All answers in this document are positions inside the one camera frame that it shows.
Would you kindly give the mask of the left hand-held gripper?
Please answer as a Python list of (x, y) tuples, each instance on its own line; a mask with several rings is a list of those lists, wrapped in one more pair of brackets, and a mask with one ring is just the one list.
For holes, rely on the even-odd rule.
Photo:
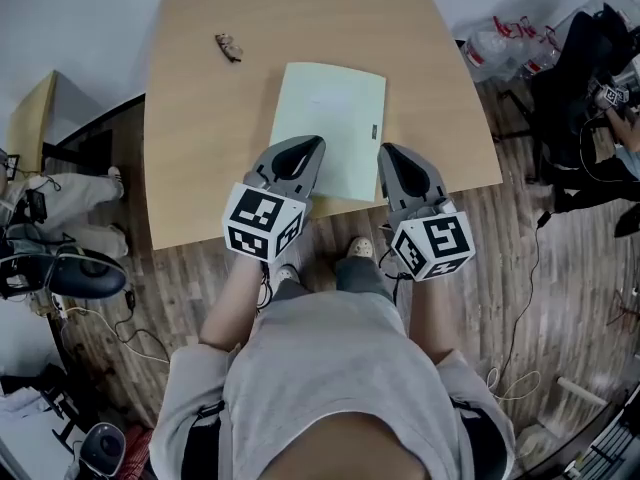
[(259, 261), (276, 260), (301, 234), (325, 151), (320, 136), (269, 146), (232, 188), (222, 217), (227, 248)]

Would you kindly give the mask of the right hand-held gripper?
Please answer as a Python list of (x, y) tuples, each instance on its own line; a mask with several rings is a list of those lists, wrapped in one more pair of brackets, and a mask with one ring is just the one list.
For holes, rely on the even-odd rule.
[(381, 145), (377, 162), (389, 205), (383, 232), (405, 271), (417, 282), (458, 271), (474, 257), (474, 241), (467, 214), (438, 187), (442, 179), (437, 169), (394, 143)]

